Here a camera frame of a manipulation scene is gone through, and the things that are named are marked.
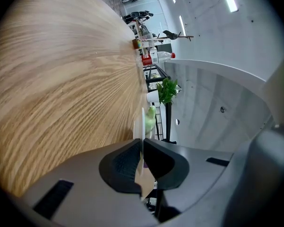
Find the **desk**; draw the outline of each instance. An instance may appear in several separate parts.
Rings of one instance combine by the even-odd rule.
[[[101,0],[17,0],[0,24],[0,185],[20,196],[78,153],[132,139],[134,35]]]
[[[139,21],[137,19],[135,19],[133,22],[129,23],[127,26],[128,27],[134,26],[136,28],[136,31],[137,31],[137,36],[135,36],[136,38],[140,38],[140,37],[143,36],[142,30],[140,29]],[[143,55],[149,54],[148,51],[146,50],[146,48],[142,48],[141,50],[142,50]]]

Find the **green plant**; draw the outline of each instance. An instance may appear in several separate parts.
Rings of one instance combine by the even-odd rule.
[[[162,82],[162,85],[160,83],[157,83],[157,90],[159,94],[159,101],[160,103],[167,104],[172,102],[172,97],[177,95],[176,86],[178,81],[172,81],[168,78],[165,78]]]

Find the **metal rack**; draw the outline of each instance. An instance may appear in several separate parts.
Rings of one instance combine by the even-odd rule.
[[[165,73],[165,71],[163,71],[156,64],[152,64],[152,65],[149,65],[149,66],[144,66],[143,71],[148,71],[148,70],[150,71],[149,76],[151,75],[151,70],[157,70],[158,73],[160,74],[159,78],[146,78],[146,85],[147,85],[148,92],[156,90],[156,89],[150,89],[150,83],[152,83],[152,82],[160,82],[160,81],[163,81],[165,78],[169,78],[170,79],[170,77]]]
[[[143,71],[150,71],[149,77],[151,76],[151,70],[158,70],[158,73],[160,74],[159,78],[148,78],[146,76],[146,85],[148,92],[155,91],[156,89],[150,89],[150,83],[152,82],[160,82],[163,81],[165,78],[169,78],[165,71],[163,71],[160,67],[158,67],[156,64],[152,64],[149,66],[144,66]],[[166,140],[169,142],[170,140],[170,126],[171,126],[171,103],[165,104],[166,108]],[[156,130],[157,130],[157,137],[159,140],[164,139],[163,135],[163,127],[162,127],[162,119],[161,119],[161,110],[160,107],[156,107]]]

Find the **green object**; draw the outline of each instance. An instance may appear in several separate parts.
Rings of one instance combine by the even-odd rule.
[[[156,107],[150,106],[145,114],[145,133],[151,132],[156,124]]]
[[[165,78],[162,82],[157,83],[157,90],[159,94],[159,101],[164,105],[167,103],[172,103],[172,97],[177,95],[176,86],[178,84],[178,80],[172,81],[168,78]]]

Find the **bottle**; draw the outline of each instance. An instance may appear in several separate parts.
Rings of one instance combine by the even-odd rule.
[[[155,63],[162,63],[170,60],[171,58],[175,58],[175,53],[169,53],[166,51],[158,51],[153,52],[148,55],[141,55],[142,63],[144,66],[152,65]]]

